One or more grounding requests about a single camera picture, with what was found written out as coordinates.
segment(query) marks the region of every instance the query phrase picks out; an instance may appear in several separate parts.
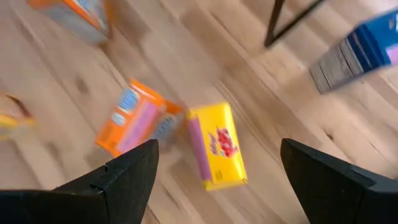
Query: red logo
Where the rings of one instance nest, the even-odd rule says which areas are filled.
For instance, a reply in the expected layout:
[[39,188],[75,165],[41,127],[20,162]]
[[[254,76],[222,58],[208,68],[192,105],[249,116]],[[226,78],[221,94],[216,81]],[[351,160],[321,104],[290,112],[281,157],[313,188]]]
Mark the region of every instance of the red logo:
[[227,158],[230,158],[238,151],[238,147],[232,143],[231,136],[226,128],[217,128],[218,142],[220,143],[221,154]]

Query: wooden floor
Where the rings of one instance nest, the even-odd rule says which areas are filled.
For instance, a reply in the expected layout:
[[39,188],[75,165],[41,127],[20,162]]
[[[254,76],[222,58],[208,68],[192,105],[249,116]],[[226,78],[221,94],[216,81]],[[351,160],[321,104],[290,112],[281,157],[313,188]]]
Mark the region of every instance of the wooden floor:
[[[288,0],[282,22],[310,2]],[[1,143],[0,188],[51,189],[110,160],[94,139],[131,77],[185,106],[230,102],[249,177],[205,192],[182,132],[161,150],[143,223],[308,223],[280,162],[282,138],[398,177],[398,70],[324,96],[307,71],[397,0],[329,0],[271,49],[262,43],[272,0],[113,3],[113,38],[99,48],[24,0],[0,0],[0,90],[38,124]]]

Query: yellow soap bar package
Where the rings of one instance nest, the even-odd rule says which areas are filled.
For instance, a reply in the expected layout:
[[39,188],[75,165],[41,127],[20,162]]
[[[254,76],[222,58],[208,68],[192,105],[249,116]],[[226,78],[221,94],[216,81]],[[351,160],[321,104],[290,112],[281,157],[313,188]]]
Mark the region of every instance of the yellow soap bar package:
[[188,127],[206,190],[246,184],[248,179],[227,103],[190,109]]
[[79,38],[100,44],[109,36],[108,0],[27,0]]
[[32,115],[17,98],[0,93],[0,139],[7,139],[34,124]]

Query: black chair leg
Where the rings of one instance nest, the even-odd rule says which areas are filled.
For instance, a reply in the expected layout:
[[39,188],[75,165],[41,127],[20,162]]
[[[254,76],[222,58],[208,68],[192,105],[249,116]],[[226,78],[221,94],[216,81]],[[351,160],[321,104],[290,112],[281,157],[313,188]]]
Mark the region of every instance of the black chair leg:
[[274,8],[272,10],[271,19],[268,25],[268,31],[266,35],[266,41],[264,45],[268,48],[271,47],[277,40],[279,40],[282,36],[288,33],[291,28],[293,28],[296,24],[298,24],[305,16],[311,13],[319,4],[321,4],[324,0],[316,0],[313,2],[306,10],[301,12],[293,21],[288,23],[280,32],[274,34],[276,24],[278,23],[280,13],[282,11],[282,7],[285,3],[285,0],[275,0]]

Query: metal leg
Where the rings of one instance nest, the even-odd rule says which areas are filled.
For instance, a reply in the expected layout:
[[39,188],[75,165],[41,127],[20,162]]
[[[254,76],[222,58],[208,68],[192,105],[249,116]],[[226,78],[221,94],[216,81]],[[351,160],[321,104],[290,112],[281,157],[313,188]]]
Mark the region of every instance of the metal leg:
[[292,22],[288,23],[280,32],[278,32],[277,34],[274,34],[275,26],[278,23],[280,13],[282,12],[282,7],[285,3],[285,0],[275,0],[274,8],[273,8],[272,14],[271,14],[271,19],[270,19],[269,25],[268,25],[266,41],[264,42],[264,45],[266,47],[270,47],[272,44],[274,44],[275,41],[277,41],[283,35],[288,33],[288,31],[291,28],[293,28],[293,26],[295,26],[297,23],[299,23],[309,13],[311,13],[323,1],[324,0],[316,0],[315,2],[313,2],[308,8],[306,8],[306,10],[301,12],[295,19],[293,19]]

